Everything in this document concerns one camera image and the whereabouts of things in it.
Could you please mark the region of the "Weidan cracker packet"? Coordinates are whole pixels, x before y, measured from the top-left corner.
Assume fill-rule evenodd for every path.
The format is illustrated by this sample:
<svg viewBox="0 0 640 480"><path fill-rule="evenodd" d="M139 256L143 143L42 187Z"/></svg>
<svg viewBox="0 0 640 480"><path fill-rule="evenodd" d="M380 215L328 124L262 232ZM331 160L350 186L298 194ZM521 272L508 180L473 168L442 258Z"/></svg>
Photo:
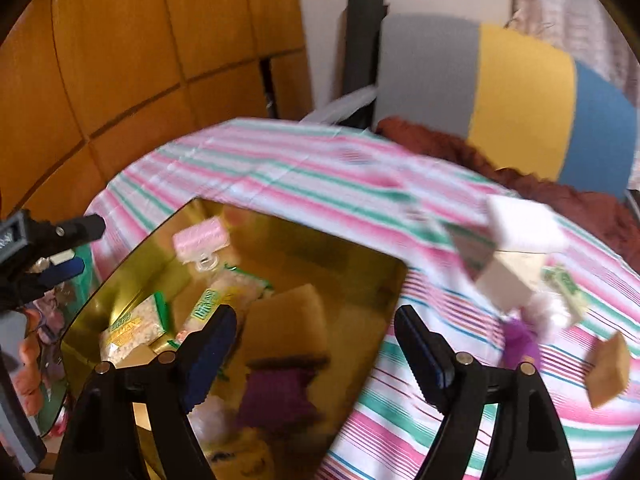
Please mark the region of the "Weidan cracker packet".
<svg viewBox="0 0 640 480"><path fill-rule="evenodd" d="M168 305L161 292L128 308L100 336L100 357L116 365L135 348L148 346L170 330Z"/></svg>
<svg viewBox="0 0 640 480"><path fill-rule="evenodd" d="M170 350L177 350L186 337L201 330L226 304L235 310L242 327L250 305L273 293L271 284L237 266L225 266L212 276L197 278L169 301L174 327L167 339Z"/></svg>

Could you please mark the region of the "purple snack packet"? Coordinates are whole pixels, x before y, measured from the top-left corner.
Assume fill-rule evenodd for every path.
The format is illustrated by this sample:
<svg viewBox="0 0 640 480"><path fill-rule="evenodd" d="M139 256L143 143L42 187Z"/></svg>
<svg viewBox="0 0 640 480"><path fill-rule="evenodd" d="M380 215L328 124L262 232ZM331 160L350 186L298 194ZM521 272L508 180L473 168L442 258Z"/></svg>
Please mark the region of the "purple snack packet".
<svg viewBox="0 0 640 480"><path fill-rule="evenodd" d="M280 434L314 422L318 410L307 396L314 373L302 368L253 370L238 409L238 424Z"/></svg>
<svg viewBox="0 0 640 480"><path fill-rule="evenodd" d="M508 370L515 370L523 362L539 368L541 357L536 335L518 318L502 323L504 348L501 363Z"/></svg>

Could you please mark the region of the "tan sponge block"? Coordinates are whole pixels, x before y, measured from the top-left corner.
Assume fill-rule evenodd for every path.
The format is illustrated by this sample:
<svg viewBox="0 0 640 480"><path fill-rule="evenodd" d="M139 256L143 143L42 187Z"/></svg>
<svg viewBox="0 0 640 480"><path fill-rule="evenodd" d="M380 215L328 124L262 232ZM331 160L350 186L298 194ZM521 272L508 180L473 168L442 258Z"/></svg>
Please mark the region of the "tan sponge block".
<svg viewBox="0 0 640 480"><path fill-rule="evenodd" d="M306 284L253 302L241 350L251 368L329 359L328 326L317 289Z"/></svg>
<svg viewBox="0 0 640 480"><path fill-rule="evenodd" d="M597 343L593 353L593 368L585 378L592 408L600 408L626 390L630 363L630 352L621 332Z"/></svg>

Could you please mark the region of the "beige cardboard ointment box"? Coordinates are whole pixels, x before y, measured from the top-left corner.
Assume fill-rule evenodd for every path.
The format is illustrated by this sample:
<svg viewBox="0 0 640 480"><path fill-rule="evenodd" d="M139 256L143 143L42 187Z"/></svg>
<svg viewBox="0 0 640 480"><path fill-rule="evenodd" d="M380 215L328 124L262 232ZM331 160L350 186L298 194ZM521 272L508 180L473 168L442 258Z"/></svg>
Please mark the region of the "beige cardboard ointment box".
<svg viewBox="0 0 640 480"><path fill-rule="evenodd" d="M546 254L496 250L475 280L476 288L502 313L524 307L541 280Z"/></svg>

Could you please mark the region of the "green-white small medicine box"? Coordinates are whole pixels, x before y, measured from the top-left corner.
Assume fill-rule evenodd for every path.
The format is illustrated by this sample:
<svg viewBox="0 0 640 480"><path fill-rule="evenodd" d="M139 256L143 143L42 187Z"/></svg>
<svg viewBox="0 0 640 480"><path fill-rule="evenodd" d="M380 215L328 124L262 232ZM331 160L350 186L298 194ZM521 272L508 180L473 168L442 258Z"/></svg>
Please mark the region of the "green-white small medicine box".
<svg viewBox="0 0 640 480"><path fill-rule="evenodd" d="M570 324L576 325L582 322L589 312L590 301L564 266L552 266L544 269L542 278L548 286L563 297L564 304L570 314Z"/></svg>

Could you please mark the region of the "white foam block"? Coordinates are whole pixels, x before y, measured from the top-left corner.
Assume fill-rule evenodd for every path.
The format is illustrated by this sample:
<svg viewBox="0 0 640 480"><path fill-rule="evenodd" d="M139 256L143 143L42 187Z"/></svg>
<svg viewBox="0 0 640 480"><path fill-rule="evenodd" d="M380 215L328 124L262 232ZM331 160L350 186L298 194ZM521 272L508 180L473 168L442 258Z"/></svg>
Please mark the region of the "white foam block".
<svg viewBox="0 0 640 480"><path fill-rule="evenodd" d="M486 200L492 239L503 252L556 254L568 246L561 223L547 205L502 195Z"/></svg>

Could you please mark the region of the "yellow knitted sock roll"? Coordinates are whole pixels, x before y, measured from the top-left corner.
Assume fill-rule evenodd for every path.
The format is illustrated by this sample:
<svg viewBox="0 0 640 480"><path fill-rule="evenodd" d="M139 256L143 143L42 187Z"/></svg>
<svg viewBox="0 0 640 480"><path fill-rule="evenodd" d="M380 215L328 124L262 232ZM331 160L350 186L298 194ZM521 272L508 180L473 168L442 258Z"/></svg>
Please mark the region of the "yellow knitted sock roll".
<svg viewBox="0 0 640 480"><path fill-rule="evenodd" d="M270 448L262 439L248 437L218 446L209 466L219 480L273 480L276 478Z"/></svg>

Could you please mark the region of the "colourful clutter pile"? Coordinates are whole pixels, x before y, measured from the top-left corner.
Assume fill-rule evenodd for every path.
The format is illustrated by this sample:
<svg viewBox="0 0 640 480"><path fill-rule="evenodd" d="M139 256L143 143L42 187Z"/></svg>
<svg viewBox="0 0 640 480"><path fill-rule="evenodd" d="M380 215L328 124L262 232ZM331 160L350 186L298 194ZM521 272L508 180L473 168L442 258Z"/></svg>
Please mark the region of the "colourful clutter pile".
<svg viewBox="0 0 640 480"><path fill-rule="evenodd" d="M18 345L23 367L12 382L27 416L50 437L61 437L66 427L67 379L60 352L65 328L61 301L54 289L21 308L26 316L25 339Z"/></svg>

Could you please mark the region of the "wooden wardrobe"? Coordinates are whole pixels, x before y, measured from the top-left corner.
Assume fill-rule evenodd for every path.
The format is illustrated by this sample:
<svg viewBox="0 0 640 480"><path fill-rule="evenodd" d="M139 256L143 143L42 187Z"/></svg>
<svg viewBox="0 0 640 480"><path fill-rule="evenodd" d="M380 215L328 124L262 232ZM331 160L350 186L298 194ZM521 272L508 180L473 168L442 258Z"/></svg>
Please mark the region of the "wooden wardrobe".
<svg viewBox="0 0 640 480"><path fill-rule="evenodd" d="M1 0L4 216L79 216L168 141L311 107L299 0Z"/></svg>

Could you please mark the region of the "striped pink green tablecloth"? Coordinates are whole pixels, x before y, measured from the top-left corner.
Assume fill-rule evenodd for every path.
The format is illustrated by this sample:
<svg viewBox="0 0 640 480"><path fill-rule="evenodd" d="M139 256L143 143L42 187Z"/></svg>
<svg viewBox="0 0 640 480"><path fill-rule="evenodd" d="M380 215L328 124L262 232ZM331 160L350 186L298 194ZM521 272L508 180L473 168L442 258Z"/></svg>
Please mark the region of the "striped pink green tablecloth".
<svg viewBox="0 0 640 480"><path fill-rule="evenodd" d="M294 220L401 258L401 298L451 347L494 364L496 310L472 283L490 252L486 198L501 186L460 166L415 155L372 133L233 119L172 141L122 170L90 204L106 221L93 245L105 278L191 198ZM564 221L560 263L590 300L587 317L541 350L541 375L581 479L604 479L639 426L639 384L603 408L584 385L590 348L622 334L639 350L639 278L616 250Z"/></svg>

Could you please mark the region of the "dark red cloth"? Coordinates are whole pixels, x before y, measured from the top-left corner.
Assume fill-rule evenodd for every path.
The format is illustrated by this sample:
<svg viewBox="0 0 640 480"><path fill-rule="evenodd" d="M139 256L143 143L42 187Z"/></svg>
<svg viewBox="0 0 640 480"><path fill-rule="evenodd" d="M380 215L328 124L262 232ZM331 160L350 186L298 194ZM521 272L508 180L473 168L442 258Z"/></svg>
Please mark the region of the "dark red cloth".
<svg viewBox="0 0 640 480"><path fill-rule="evenodd" d="M510 188L526 200L550 206L614 250L631 269L639 269L639 223L615 197L598 192L580 192L571 186L539 179L534 174L522 174L513 168L498 169L481 151L458 136L397 116L380 120L375 132L414 154L452 162Z"/></svg>

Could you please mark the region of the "white plastic bag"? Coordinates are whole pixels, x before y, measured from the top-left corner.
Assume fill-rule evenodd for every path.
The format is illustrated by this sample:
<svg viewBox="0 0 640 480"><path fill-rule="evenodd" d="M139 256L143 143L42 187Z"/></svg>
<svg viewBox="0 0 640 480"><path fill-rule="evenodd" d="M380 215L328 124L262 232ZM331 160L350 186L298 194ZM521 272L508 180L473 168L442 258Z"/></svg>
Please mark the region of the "white plastic bag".
<svg viewBox="0 0 640 480"><path fill-rule="evenodd" d="M345 94L324 107L313 110L300 121L310 124L337 125L371 105L377 95L378 89L370 84L370 86Z"/></svg>

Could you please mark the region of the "grey yellow blue chair back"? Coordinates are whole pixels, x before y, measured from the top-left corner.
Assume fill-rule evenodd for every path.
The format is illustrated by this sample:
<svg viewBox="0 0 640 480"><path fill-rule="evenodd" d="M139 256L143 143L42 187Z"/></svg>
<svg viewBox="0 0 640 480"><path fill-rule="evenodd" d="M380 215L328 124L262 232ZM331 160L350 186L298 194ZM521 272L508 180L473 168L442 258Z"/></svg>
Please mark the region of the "grey yellow blue chair back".
<svg viewBox="0 0 640 480"><path fill-rule="evenodd" d="M374 118L454 134L495 166L623 198L638 119L568 53L512 29L434 14L381 26Z"/></svg>

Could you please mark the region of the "black rolled mat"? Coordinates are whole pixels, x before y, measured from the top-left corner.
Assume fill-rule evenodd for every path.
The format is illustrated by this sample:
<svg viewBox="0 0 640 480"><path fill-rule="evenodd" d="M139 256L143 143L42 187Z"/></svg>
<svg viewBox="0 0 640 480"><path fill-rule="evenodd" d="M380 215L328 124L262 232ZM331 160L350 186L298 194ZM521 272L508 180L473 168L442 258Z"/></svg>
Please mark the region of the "black rolled mat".
<svg viewBox="0 0 640 480"><path fill-rule="evenodd" d="M378 79L378 57L385 0L347 0L342 95L351 94Z"/></svg>

